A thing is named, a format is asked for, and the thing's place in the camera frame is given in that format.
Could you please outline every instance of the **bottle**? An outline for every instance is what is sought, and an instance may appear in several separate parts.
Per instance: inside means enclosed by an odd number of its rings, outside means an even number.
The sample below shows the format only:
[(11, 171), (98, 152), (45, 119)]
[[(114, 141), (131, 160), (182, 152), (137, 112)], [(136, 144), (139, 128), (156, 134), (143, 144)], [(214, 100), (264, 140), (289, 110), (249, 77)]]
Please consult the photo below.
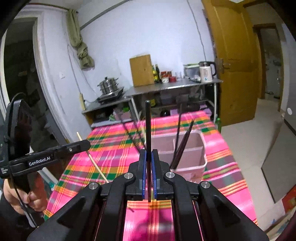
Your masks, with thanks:
[(158, 79), (157, 79), (157, 72), (154, 68), (154, 65), (152, 65), (152, 72), (153, 72), (153, 78), (154, 78), (154, 83), (158, 83)]
[(155, 65), (155, 70), (157, 72), (158, 82), (161, 83), (161, 79), (160, 79), (160, 76), (159, 76), (159, 68), (158, 68), (158, 65), (157, 64)]
[(221, 120), (220, 120), (220, 118), (218, 117), (217, 119), (216, 119), (216, 121), (215, 121), (215, 129), (216, 130), (218, 130), (220, 133), (221, 133), (221, 128), (222, 128), (222, 126), (221, 126)]

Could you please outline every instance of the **stainless steel pot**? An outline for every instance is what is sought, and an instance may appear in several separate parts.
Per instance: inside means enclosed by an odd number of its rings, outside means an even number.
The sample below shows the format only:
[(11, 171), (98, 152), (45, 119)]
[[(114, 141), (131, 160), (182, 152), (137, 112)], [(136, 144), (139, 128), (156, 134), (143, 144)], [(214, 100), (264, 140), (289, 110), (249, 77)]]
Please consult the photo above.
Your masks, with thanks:
[(116, 82), (117, 80), (118, 78), (115, 79), (105, 77), (105, 79), (98, 84), (103, 95), (107, 95), (118, 90), (118, 83)]

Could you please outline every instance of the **cable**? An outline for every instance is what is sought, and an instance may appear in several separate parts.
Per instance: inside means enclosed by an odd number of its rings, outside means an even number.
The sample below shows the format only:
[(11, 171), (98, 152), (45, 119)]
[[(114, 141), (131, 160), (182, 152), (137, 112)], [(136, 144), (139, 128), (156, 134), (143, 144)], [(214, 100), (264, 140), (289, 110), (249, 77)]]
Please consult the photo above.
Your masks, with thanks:
[[(70, 62), (71, 62), (71, 58), (70, 58), (70, 54), (69, 54), (69, 44), (67, 45), (67, 49), (68, 49), (68, 56), (69, 56), (69, 59), (70, 59)], [(72, 62), (71, 62), (71, 68), (72, 68), (72, 71), (73, 71), (74, 76), (75, 76), (75, 72), (74, 72), (74, 70), (73, 70)], [(85, 82), (87, 83), (87, 85), (90, 87), (90, 89), (91, 89), (91, 90), (95, 93), (95, 95), (97, 96), (97, 93), (96, 93), (95, 90), (91, 87), (90, 83), (87, 81), (87, 79), (86, 79), (86, 77), (85, 77), (83, 71), (82, 71), (82, 75), (83, 75), (84, 80), (85, 80)]]
[(204, 53), (205, 61), (207, 61), (207, 57), (205, 56), (205, 47), (204, 47), (203, 42), (202, 42), (202, 36), (201, 36), (201, 34), (200, 34), (200, 30), (199, 30), (199, 28), (198, 28), (198, 24), (197, 24), (197, 21), (196, 21), (196, 18), (195, 18), (194, 12), (193, 12), (193, 10), (192, 10), (192, 8), (191, 8), (191, 5), (190, 5), (190, 3), (189, 3), (189, 0), (186, 0), (186, 1), (187, 1), (187, 3), (188, 3), (188, 6), (189, 6), (189, 8), (190, 8), (190, 10), (191, 10), (192, 15), (193, 15), (194, 22), (195, 22), (195, 25), (196, 25), (196, 28), (197, 28), (198, 34), (199, 34), (199, 36), (200, 36), (200, 42), (201, 42), (201, 44), (202, 44), (202, 50), (203, 50), (203, 53)]
[(87, 103), (89, 103), (89, 104), (91, 104), (91, 102), (89, 102), (89, 101), (88, 101), (88, 100), (86, 100), (86, 99), (84, 99), (84, 101), (85, 101), (85, 102), (87, 102)]
[[(17, 93), (17, 94), (13, 97), (13, 99), (11, 100), (11, 102), (10, 102), (10, 103), (11, 103), (11, 106), (13, 105), (13, 103), (14, 103), (16, 97), (17, 97), (18, 95), (21, 95), (21, 94), (25, 96), (24, 93)], [(35, 228), (37, 228), (37, 224), (36, 224), (35, 220), (31, 217), (31, 215), (30, 215), (30, 213), (29, 213), (29, 211), (28, 211), (28, 208), (26, 207), (26, 205), (24, 204), (23, 200), (21, 199), (20, 194), (19, 194), (19, 192), (18, 192), (18, 190), (17, 190), (17, 188), (16, 188), (16, 186), (15, 186), (15, 183), (14, 183), (14, 180), (13, 180), (13, 176), (12, 176), (12, 171), (11, 171), (11, 167), (10, 167), (10, 162), (9, 162), (9, 160), (8, 160), (8, 167), (9, 167), (9, 176), (10, 176), (10, 179), (11, 179), (11, 183), (12, 183), (12, 186), (13, 186), (13, 188), (14, 188), (16, 194), (17, 194), (17, 197), (18, 197), (20, 203), (22, 204), (22, 207), (24, 208), (24, 211), (28, 214), (28, 217), (30, 218), (31, 222), (34, 224)]]

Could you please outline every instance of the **cutting board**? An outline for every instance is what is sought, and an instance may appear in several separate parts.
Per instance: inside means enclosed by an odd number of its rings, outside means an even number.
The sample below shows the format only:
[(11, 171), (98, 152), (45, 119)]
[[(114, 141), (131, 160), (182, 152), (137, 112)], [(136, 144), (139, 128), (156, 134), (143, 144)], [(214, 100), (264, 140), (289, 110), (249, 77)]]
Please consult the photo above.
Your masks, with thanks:
[(154, 84), (150, 54), (130, 58), (130, 65), (135, 87)]

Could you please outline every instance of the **pink plaid tablecloth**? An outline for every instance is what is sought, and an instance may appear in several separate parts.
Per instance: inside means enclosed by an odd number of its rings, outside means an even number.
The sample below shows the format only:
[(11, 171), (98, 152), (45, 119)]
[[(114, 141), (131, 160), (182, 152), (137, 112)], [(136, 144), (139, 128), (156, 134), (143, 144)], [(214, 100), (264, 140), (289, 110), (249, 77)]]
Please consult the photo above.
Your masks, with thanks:
[[(203, 180), (211, 182), (221, 193), (233, 202), (253, 222), (257, 223), (252, 198), (243, 175), (231, 151), (213, 123), (203, 111), (182, 115), (181, 130), (187, 129), (195, 119), (193, 129), (203, 132), (206, 141), (208, 164)], [(152, 135), (176, 133), (178, 116), (152, 119)], [(134, 135), (133, 123), (126, 124)], [(139, 159), (139, 154), (121, 125), (97, 128), (88, 139), (92, 146), (90, 153), (112, 181), (128, 170), (130, 163)], [(85, 153), (76, 154), (51, 195), (45, 219), (58, 211), (89, 182), (104, 183)], [(147, 200), (128, 202), (124, 228), (124, 241), (174, 240), (173, 217), (170, 201)]]

